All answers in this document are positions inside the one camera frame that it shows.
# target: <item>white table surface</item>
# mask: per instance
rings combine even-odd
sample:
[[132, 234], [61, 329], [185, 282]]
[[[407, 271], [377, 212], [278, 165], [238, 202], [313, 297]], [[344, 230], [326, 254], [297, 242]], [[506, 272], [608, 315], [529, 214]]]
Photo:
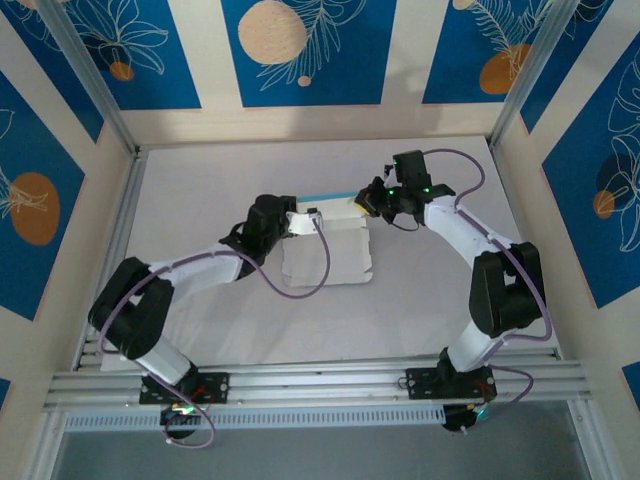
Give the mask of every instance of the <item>white table surface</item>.
[[[142, 184], [128, 255], [169, 260], [216, 243], [246, 217], [255, 197], [357, 191], [391, 156], [457, 148], [476, 157], [485, 186], [464, 204], [496, 231], [519, 239], [483, 137], [339, 142], [218, 144], [153, 150]], [[434, 184], [462, 192], [475, 167], [452, 154], [427, 157]], [[398, 223], [411, 226], [409, 217]], [[405, 233], [369, 219], [373, 279], [329, 286], [307, 300], [274, 294], [258, 275], [174, 304], [164, 335], [196, 365], [306, 362], [438, 353], [469, 322], [471, 272], [426, 228]], [[282, 247], [265, 271], [282, 283]], [[541, 321], [528, 330], [541, 334]], [[548, 343], [556, 346], [555, 337]], [[512, 343], [506, 348], [530, 348]], [[104, 370], [133, 368], [107, 357]]]

